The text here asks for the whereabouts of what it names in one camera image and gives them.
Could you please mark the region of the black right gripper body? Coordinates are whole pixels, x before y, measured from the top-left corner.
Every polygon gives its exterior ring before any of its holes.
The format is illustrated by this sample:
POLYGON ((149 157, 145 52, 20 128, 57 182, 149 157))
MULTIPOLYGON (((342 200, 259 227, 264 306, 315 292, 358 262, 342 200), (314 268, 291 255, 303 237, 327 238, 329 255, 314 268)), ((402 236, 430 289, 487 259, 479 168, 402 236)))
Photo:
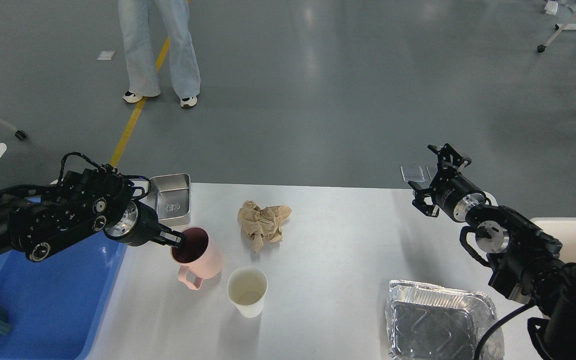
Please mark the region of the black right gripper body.
POLYGON ((463 175, 451 178, 437 175, 430 183, 430 189, 433 203, 457 223, 464 223, 468 212, 488 199, 482 189, 463 175))

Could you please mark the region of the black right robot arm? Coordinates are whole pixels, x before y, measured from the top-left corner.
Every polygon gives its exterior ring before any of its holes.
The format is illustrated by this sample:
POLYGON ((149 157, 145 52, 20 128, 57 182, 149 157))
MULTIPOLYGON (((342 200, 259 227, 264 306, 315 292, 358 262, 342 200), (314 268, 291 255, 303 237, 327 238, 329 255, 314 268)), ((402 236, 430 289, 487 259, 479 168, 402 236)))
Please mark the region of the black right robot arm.
POLYGON ((560 258, 562 242, 518 211, 494 205, 462 174, 472 159, 449 143, 428 145, 437 169, 428 187, 410 181, 413 206, 427 217, 448 215, 462 223, 459 243, 482 266, 491 269, 488 285, 520 303, 478 342, 481 357, 488 339, 517 315, 536 307, 542 317, 526 322, 530 341, 544 360, 576 360, 576 262, 560 258))

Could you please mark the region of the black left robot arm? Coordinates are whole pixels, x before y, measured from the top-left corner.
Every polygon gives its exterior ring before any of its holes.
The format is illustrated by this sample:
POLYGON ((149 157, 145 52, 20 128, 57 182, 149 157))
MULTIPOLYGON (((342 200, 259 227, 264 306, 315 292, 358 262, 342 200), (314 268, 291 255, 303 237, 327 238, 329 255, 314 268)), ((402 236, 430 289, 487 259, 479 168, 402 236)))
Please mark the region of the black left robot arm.
POLYGON ((66 171, 61 159, 55 184, 21 184, 0 189, 0 255, 18 251, 34 263, 102 232, 108 239, 137 247, 153 242, 182 248, 186 236, 160 223, 142 203, 150 188, 137 186, 141 175, 122 174, 76 153, 90 167, 66 171))

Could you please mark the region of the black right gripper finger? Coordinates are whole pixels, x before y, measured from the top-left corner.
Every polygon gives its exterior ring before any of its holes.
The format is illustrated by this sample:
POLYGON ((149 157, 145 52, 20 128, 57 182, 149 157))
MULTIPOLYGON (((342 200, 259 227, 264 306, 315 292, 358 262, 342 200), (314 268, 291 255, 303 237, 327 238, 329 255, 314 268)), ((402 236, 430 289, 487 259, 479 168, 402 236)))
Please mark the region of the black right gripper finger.
POLYGON ((462 155, 449 143, 442 146, 428 145, 427 148, 437 157, 436 171, 431 183, 448 182, 461 176, 464 168, 473 163, 471 157, 462 155))
POLYGON ((434 189, 432 187, 423 188, 418 182, 409 181, 407 184, 413 189, 412 205, 426 217, 437 218, 439 216, 438 205, 426 202, 427 198, 432 199, 434 189))

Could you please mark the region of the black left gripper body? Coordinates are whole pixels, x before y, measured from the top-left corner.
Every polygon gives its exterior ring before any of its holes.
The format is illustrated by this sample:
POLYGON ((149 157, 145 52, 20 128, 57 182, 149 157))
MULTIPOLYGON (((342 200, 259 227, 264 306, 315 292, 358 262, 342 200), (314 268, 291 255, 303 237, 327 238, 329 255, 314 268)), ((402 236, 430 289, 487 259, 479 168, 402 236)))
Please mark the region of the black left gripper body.
POLYGON ((103 229, 115 242, 132 247, 142 246, 161 234, 156 211, 142 202, 130 201, 121 219, 103 229))

